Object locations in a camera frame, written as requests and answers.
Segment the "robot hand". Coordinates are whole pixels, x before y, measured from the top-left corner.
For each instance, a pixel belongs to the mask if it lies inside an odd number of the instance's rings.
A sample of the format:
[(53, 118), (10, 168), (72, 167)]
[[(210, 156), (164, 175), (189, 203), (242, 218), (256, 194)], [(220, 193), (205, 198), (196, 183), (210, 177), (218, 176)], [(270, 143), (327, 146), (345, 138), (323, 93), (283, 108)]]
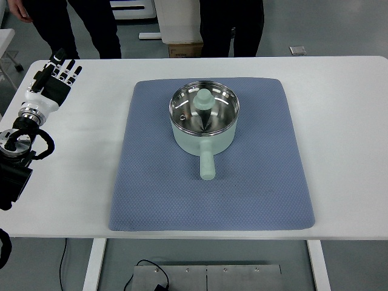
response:
[(62, 106), (82, 70), (81, 66), (75, 67), (74, 59), (69, 62), (66, 59), (66, 52), (61, 48), (35, 74), (25, 93), (23, 111), (38, 112), (47, 117)]

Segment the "person's hand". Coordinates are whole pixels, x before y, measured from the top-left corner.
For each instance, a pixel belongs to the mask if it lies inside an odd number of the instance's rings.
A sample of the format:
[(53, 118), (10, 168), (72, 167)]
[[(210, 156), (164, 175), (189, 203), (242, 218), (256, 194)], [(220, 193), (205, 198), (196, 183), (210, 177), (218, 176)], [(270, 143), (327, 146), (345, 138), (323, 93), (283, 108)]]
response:
[(24, 23), (31, 23), (33, 20), (28, 15), (22, 0), (8, 0), (8, 7), (15, 17)]

